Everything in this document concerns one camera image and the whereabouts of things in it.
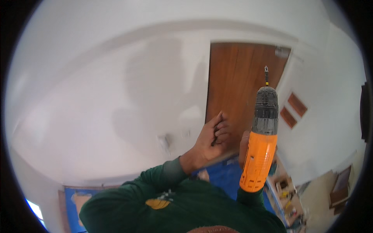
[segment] tools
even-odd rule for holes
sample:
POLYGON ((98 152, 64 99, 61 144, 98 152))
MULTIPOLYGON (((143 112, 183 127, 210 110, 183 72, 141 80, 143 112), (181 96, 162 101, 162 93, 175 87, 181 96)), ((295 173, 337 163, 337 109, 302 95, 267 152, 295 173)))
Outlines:
POLYGON ((268 67, 264 67, 266 86, 257 92, 244 170, 239 181, 241 189, 257 192, 263 188, 277 144, 278 100, 275 89, 269 87, 268 67))

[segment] drill body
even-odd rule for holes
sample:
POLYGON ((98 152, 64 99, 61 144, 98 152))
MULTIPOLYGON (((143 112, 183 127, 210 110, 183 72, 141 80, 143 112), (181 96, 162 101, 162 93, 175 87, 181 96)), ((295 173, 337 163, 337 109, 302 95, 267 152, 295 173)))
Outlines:
POLYGON ((265 71, 266 86, 257 92, 244 170, 239 181, 241 189, 246 192, 263 188, 276 151, 278 100, 275 89, 268 86, 267 67, 265 71))

